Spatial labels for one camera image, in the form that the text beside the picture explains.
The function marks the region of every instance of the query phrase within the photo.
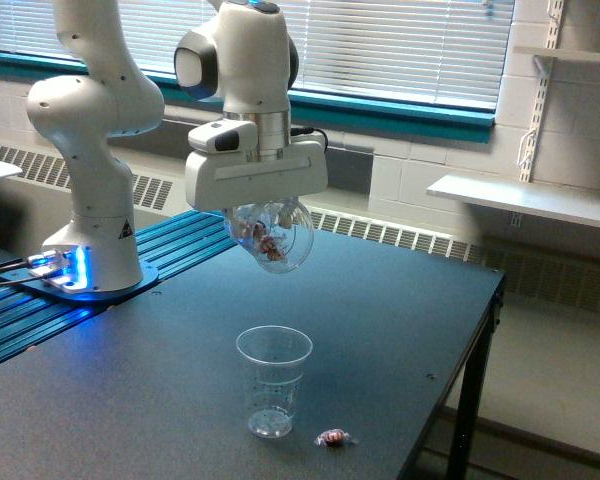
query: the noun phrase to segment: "plastic cup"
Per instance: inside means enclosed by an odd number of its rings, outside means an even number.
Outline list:
[[[292,428],[313,342],[293,328],[269,325],[241,333],[236,346],[244,367],[248,429],[262,438],[284,437]]]

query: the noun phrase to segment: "window blinds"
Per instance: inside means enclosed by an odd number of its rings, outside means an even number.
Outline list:
[[[514,0],[281,0],[300,54],[295,88],[495,110]],[[173,51],[214,15],[206,0],[119,0],[129,49],[173,72]],[[68,57],[51,0],[0,0],[0,50]]]

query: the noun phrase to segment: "teal window frame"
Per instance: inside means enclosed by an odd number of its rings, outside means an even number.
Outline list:
[[[86,74],[82,62],[0,52],[0,76],[41,80],[62,74]],[[167,101],[192,108],[220,111],[218,103],[196,102],[178,86],[175,75],[145,71]],[[468,109],[398,103],[291,90],[294,123],[334,130],[400,138],[428,136],[489,143],[495,113]]]

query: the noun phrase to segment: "warning label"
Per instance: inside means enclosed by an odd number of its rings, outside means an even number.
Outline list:
[[[133,228],[131,228],[131,224],[129,223],[129,219],[124,222],[124,227],[122,227],[122,231],[120,232],[120,236],[118,240],[122,240],[123,238],[127,238],[133,235]]]

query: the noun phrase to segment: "radiator vent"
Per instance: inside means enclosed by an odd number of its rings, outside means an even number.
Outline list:
[[[62,158],[0,145],[0,162],[20,167],[20,178],[58,188],[70,188],[69,171]],[[173,182],[169,180],[134,175],[133,203],[160,211],[167,202],[171,187]]]
[[[497,268],[507,291],[600,313],[600,266],[558,255],[482,247],[451,235],[340,212],[311,209],[316,229]]]

